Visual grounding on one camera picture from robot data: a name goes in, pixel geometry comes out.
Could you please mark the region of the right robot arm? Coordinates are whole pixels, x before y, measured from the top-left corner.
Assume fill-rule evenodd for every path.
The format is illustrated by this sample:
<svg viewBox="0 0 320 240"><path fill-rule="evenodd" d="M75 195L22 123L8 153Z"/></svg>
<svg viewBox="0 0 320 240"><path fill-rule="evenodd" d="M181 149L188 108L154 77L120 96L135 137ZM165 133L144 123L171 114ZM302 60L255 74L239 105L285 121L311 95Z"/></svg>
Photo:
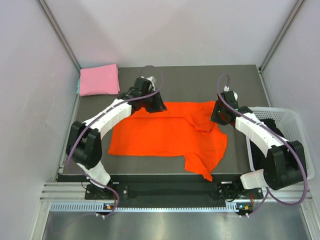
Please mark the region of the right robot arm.
<svg viewBox="0 0 320 240"><path fill-rule="evenodd" d="M303 145L289 141L260 121L247 106L239 106L232 90L218 93L210 120L218 125L231 125L243 133L263 154L259 170L244 173L233 185L233 192L245 198L252 189L269 187L280 190L307 181Z"/></svg>

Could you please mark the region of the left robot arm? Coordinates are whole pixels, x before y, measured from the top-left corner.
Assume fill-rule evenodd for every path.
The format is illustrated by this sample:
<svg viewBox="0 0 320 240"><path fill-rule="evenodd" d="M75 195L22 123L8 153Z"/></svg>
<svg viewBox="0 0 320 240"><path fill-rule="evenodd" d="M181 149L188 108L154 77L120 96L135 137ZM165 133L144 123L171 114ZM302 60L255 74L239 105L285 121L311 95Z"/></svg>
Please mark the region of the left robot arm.
<svg viewBox="0 0 320 240"><path fill-rule="evenodd" d="M101 162L102 139L122 120L142 108L148 113L163 112L167 109L155 83L156 78L153 76L136 78L128 91L119 94L96 116L83 122L75 121L70 127L65 150L66 166L73 160L96 186L96 192L102 198L109 198L114 191L110 183L111 176Z"/></svg>

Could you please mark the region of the orange t shirt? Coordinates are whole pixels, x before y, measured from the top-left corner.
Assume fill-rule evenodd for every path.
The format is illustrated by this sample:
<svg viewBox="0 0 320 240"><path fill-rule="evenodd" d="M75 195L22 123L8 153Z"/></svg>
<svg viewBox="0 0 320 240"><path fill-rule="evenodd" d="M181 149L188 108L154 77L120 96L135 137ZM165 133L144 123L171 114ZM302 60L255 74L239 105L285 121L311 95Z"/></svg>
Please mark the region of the orange t shirt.
<svg viewBox="0 0 320 240"><path fill-rule="evenodd" d="M211 172L224 157L228 137L210 120L215 106L207 102L166 102L167 109L135 112L112 131L110 155L177 157L186 171L213 181Z"/></svg>

